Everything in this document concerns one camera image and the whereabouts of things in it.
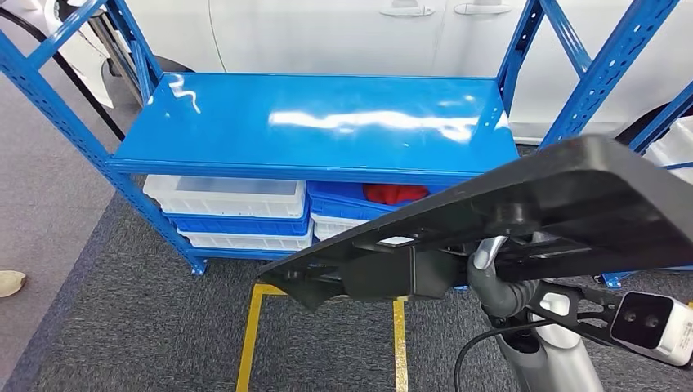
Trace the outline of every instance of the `black plastic panel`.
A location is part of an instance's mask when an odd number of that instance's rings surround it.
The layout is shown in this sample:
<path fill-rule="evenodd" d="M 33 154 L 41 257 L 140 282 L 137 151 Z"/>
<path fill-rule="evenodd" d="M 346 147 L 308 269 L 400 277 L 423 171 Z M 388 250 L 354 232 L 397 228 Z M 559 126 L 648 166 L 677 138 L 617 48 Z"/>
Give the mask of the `black plastic panel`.
<path fill-rule="evenodd" d="M 325 287 L 362 299 L 431 298 L 416 287 L 426 287 L 427 279 L 438 279 L 432 286 L 465 284 L 468 253 L 496 235 L 511 238 L 496 259 L 507 281 L 689 265 L 691 203 L 693 186 L 613 140 L 582 136 L 271 263 L 261 278 L 290 295 L 295 287 L 322 287 L 294 296 L 304 304 L 311 302 L 306 296 L 326 299 L 326 292 L 317 293 Z M 554 237 L 532 243 L 535 231 Z M 390 237 L 412 241 L 380 243 Z M 393 265 L 395 254 L 408 256 Z M 444 270 L 438 258 L 456 260 L 453 277 L 418 276 Z M 316 269 L 325 266 L 332 268 Z M 397 272 L 400 267 L 412 274 Z"/>

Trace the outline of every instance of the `gray carpet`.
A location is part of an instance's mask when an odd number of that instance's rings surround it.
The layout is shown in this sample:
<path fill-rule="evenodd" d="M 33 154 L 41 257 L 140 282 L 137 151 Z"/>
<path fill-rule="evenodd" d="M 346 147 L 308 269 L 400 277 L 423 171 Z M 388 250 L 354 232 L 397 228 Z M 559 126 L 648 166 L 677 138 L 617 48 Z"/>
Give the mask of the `gray carpet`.
<path fill-rule="evenodd" d="M 235 390 L 259 264 L 213 261 L 203 277 L 118 196 L 5 385 L 6 392 Z M 590 279 L 580 279 L 590 283 Z M 642 273 L 624 286 L 693 299 L 693 274 Z M 469 292 L 407 302 L 409 390 L 452 390 L 457 350 L 485 330 Z M 330 301 L 310 314 L 267 297 L 251 374 L 254 391 L 395 389 L 387 303 Z M 588 343 L 608 391 L 690 391 L 693 373 Z M 464 364 L 469 391 L 515 386 L 492 342 Z"/>

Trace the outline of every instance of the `black wire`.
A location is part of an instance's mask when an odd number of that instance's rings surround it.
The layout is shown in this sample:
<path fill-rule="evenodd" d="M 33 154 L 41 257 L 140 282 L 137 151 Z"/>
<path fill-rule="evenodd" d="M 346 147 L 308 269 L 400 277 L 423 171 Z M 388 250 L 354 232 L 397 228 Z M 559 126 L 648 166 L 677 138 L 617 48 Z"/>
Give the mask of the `black wire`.
<path fill-rule="evenodd" d="M 46 39 L 46 35 L 43 34 L 41 30 L 37 29 L 36 26 L 30 24 L 23 18 L 9 12 L 5 8 L 0 7 L 0 16 L 4 17 L 5 19 L 9 20 L 15 25 L 20 26 L 27 33 L 31 34 L 32 37 L 36 38 L 39 42 L 43 42 Z M 79 76 L 77 76 L 77 74 L 74 72 L 72 67 L 65 60 L 65 58 L 59 52 L 56 52 L 56 54 L 53 55 L 53 60 L 55 60 L 58 66 L 60 66 L 63 72 L 65 72 L 69 80 L 72 81 L 72 83 L 74 83 L 75 86 L 77 86 L 79 92 L 82 93 L 84 98 L 87 98 L 89 104 L 92 106 L 92 108 L 94 108 L 94 110 L 99 114 L 99 116 L 101 116 L 101 118 L 104 120 L 104 123 L 106 123 L 108 128 L 110 128 L 115 137 L 117 137 L 120 141 L 125 140 L 125 134 L 123 134 L 123 131 L 120 130 L 118 124 L 116 124 L 115 121 L 113 121 L 113 119 L 105 111 L 104 107 L 101 106 L 101 103 L 99 103 L 99 101 L 96 100 L 92 92 L 89 91 L 89 88 L 84 84 L 84 82 L 82 82 L 82 79 L 80 79 Z"/>
<path fill-rule="evenodd" d="M 602 321 L 606 321 L 605 317 L 606 317 L 606 315 L 603 314 L 602 312 L 585 312 L 585 313 L 578 314 L 578 320 L 600 319 Z M 541 320 L 541 321 L 535 321 L 533 323 L 529 323 L 529 324 L 525 324 L 525 325 L 517 325 L 515 327 L 505 327 L 505 328 L 499 328 L 499 329 L 492 329 L 490 331 L 486 331 L 486 332 L 480 334 L 479 336 L 476 336 L 473 339 L 471 339 L 459 351 L 459 353 L 457 354 L 457 359 L 455 360 L 455 369 L 454 369 L 454 374 L 453 374 L 455 392 L 460 392 L 462 390 L 462 386 L 459 384 L 459 373 L 462 370 L 462 361 L 464 360 L 465 355 L 467 355 L 467 352 L 469 350 L 471 350 L 472 347 L 476 343 L 479 343 L 480 341 L 483 341 L 484 339 L 488 339 L 492 336 L 496 336 L 496 335 L 501 334 L 501 333 L 524 331 L 526 329 L 545 327 L 547 325 L 552 325 L 555 323 L 556 322 L 553 320 Z"/>
<path fill-rule="evenodd" d="M 488 339 L 489 337 L 496 336 L 496 335 L 501 334 L 501 333 L 524 331 L 526 329 L 544 327 L 544 326 L 555 324 L 555 323 L 556 322 L 553 320 L 541 320 L 541 321 L 535 321 L 533 323 L 529 323 L 529 324 L 525 324 L 525 325 L 517 325 L 515 327 L 492 329 L 490 331 L 486 331 L 486 332 L 474 337 L 473 339 L 471 339 L 459 351 L 459 354 L 457 354 L 457 359 L 455 360 L 455 370 L 454 370 L 455 392 L 461 392 L 461 390 L 462 390 L 462 386 L 459 383 L 459 373 L 462 370 L 462 361 L 464 360 L 464 356 L 467 355 L 467 352 L 469 350 L 471 350 L 472 347 L 476 343 L 479 343 L 480 341 L 483 341 L 484 339 Z"/>

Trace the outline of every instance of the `yellow line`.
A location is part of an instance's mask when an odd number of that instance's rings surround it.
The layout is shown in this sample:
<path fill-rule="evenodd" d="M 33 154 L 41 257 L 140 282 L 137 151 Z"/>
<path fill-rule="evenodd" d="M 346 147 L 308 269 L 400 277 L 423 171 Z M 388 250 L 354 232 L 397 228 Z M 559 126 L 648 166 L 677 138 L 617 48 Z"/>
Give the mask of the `yellow line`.
<path fill-rule="evenodd" d="M 245 326 L 243 350 L 240 355 L 240 367 L 236 380 L 236 392 L 248 392 L 250 372 L 253 367 L 253 353 L 257 339 L 257 325 L 260 321 L 262 297 L 285 296 L 286 293 L 269 284 L 258 283 L 253 287 L 248 307 L 248 323 Z M 395 335 L 395 386 L 396 392 L 409 391 L 409 376 L 407 373 L 407 342 L 405 336 L 405 302 L 392 302 L 392 318 L 394 319 Z"/>
<path fill-rule="evenodd" d="M 405 336 L 405 302 L 392 302 L 392 318 L 395 320 L 395 390 L 409 390 L 407 375 L 407 338 Z"/>
<path fill-rule="evenodd" d="M 243 338 L 243 350 L 240 355 L 239 375 L 236 380 L 236 392 L 247 392 L 250 384 L 250 370 L 253 367 L 253 352 L 255 351 L 255 339 L 257 339 L 257 324 L 260 321 L 260 308 L 262 296 L 281 296 L 284 292 L 269 284 L 258 283 L 253 287 L 248 308 L 248 323 L 245 326 Z"/>

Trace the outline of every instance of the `white camera housing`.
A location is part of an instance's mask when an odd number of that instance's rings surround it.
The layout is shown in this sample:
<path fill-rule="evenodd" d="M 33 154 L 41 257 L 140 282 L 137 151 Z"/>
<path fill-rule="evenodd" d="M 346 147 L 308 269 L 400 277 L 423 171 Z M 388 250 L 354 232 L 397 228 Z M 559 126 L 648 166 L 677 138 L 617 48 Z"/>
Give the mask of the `white camera housing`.
<path fill-rule="evenodd" d="M 693 356 L 693 309 L 670 296 L 629 292 L 621 301 L 611 337 L 629 349 L 684 367 Z"/>

